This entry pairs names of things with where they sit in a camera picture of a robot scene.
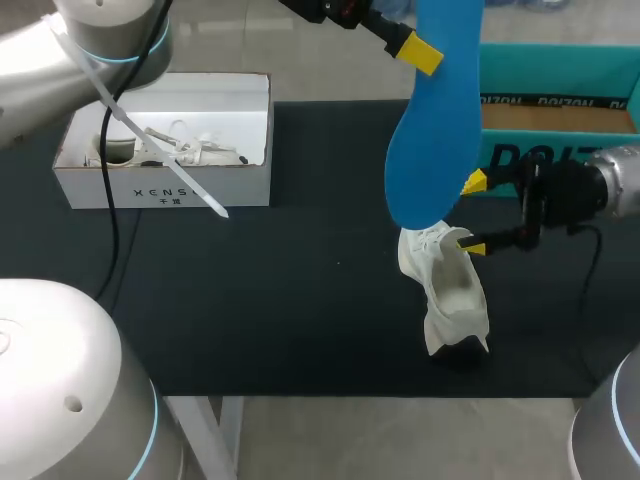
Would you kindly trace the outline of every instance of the white shoe upper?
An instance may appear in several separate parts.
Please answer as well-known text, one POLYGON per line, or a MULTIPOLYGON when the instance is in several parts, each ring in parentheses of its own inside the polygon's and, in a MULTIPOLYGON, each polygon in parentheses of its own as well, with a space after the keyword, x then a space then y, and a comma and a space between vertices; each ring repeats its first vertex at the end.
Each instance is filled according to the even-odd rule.
POLYGON ((468 230, 445 222, 421 231, 402 230, 398 261, 402 273, 421 283, 429 310, 425 340, 433 355, 443 345, 476 336, 488 351, 489 316, 484 290, 469 254, 457 241, 468 230))

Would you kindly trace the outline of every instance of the black table surface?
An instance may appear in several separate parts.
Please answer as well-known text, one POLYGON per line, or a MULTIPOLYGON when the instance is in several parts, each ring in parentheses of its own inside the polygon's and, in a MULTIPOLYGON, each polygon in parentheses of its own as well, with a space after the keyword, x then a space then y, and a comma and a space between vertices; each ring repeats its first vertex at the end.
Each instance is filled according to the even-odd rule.
MULTIPOLYGON (((171 395, 580 397, 640 341, 640 219, 599 222, 604 252, 576 315, 595 239, 546 232, 534 253, 475 260, 490 355, 426 352, 424 293, 397 265, 384 199, 402 101, 277 104, 272 206, 119 211, 123 253, 103 305, 171 395)), ((51 171, 63 124, 0 153, 0 276, 94 294, 106 211, 73 211, 51 171)), ((463 199, 472 231, 518 222, 514 199, 463 199)))

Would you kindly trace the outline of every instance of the shoelace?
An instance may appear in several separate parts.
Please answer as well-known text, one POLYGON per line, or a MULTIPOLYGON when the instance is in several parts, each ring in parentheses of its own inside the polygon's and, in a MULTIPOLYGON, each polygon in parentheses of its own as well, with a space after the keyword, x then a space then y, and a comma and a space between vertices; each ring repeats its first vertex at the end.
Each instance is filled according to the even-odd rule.
POLYGON ((418 242, 420 249, 425 251, 430 246, 437 244, 442 237, 443 232, 438 230, 423 230, 418 234, 418 242))

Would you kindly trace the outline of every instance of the gray floor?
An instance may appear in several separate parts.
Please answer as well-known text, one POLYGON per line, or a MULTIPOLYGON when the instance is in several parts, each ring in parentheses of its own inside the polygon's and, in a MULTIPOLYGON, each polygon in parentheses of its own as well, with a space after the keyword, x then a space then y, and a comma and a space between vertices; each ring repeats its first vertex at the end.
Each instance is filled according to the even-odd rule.
MULTIPOLYGON (((52 11, 2 0, 0 33, 52 11)), ((573 0, 557 14, 489 9, 496 42, 640 44, 637 0, 573 0)), ((406 98, 413 70, 366 31, 309 25, 275 0, 176 0, 175 71, 273 74, 276 100, 406 98)), ((570 400, 251 398, 241 480, 569 479, 570 400)))
MULTIPOLYGON (((2 0, 0 33, 35 21, 51 0, 2 0)), ((572 0, 566 10, 486 10, 487 42, 640 44, 637 0, 572 0)), ((362 28, 311 25, 276 0, 175 0, 175 71, 273 74, 276 100, 407 98, 413 69, 362 28)))
POLYGON ((239 480, 569 480, 569 400, 250 398, 239 480))

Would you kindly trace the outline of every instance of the blue shoe insole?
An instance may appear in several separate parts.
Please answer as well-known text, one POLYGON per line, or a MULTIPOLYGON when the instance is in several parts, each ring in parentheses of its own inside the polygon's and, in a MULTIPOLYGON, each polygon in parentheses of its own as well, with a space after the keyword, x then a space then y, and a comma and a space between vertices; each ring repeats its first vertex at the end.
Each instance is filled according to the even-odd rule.
POLYGON ((416 72, 385 171, 389 211, 410 230, 451 210, 478 162, 482 139, 480 30, 485 0, 418 0, 417 34, 444 54, 433 76, 416 72))

